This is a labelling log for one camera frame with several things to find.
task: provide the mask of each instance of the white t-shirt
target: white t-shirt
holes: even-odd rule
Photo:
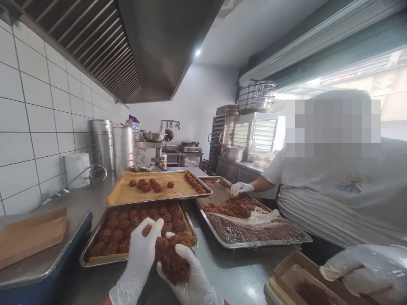
[[[341,246],[407,246],[407,141],[381,138],[374,158],[286,157],[262,173],[285,217]]]

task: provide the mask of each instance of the cardboard box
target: cardboard box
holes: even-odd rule
[[[67,208],[9,224],[0,232],[0,269],[62,242]]]
[[[345,301],[348,305],[369,305],[361,297],[352,295],[342,283],[339,281],[329,282],[319,272],[319,266],[307,258],[299,251],[291,253],[274,269],[274,278],[278,286],[297,304],[308,305],[304,300],[293,290],[288,283],[283,280],[284,275],[294,266],[298,264],[302,269],[307,271],[311,276],[329,288],[333,293]]]

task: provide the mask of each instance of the tiled wall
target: tiled wall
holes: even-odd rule
[[[128,109],[25,25],[0,20],[0,216],[31,211],[66,182],[64,155],[89,153],[90,120]]]

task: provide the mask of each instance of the printed graphic on shirt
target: printed graphic on shirt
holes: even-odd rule
[[[369,177],[358,177],[356,175],[344,175],[341,178],[340,185],[335,188],[340,191],[345,191],[349,194],[360,194],[361,188],[370,185]]]

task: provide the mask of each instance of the faucet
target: faucet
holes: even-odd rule
[[[65,185],[64,185],[63,187],[61,187],[59,190],[54,191],[54,192],[53,192],[53,195],[50,196],[50,197],[48,197],[47,200],[45,200],[45,201],[42,203],[42,205],[44,205],[44,204],[50,202],[50,201],[51,201],[52,199],[54,199],[55,197],[61,197],[63,194],[69,193],[69,191],[72,189],[72,187],[68,187],[68,185],[70,185],[76,178],[78,178],[80,175],[82,175],[82,174],[83,174],[84,172],[86,172],[88,169],[93,168],[93,167],[95,167],[95,166],[100,166],[101,168],[104,169],[104,171],[105,171],[105,177],[103,177],[103,180],[102,180],[102,181],[104,181],[104,180],[106,179],[106,177],[107,177],[107,170],[106,170],[103,166],[101,166],[101,165],[99,165],[99,164],[93,164],[93,165],[88,166],[87,168],[85,168],[83,171],[81,171],[75,178],[73,178],[70,182],[68,182],[67,184],[65,184]],[[86,178],[86,179],[89,179],[90,182],[93,181],[92,171],[89,173],[89,177]]]

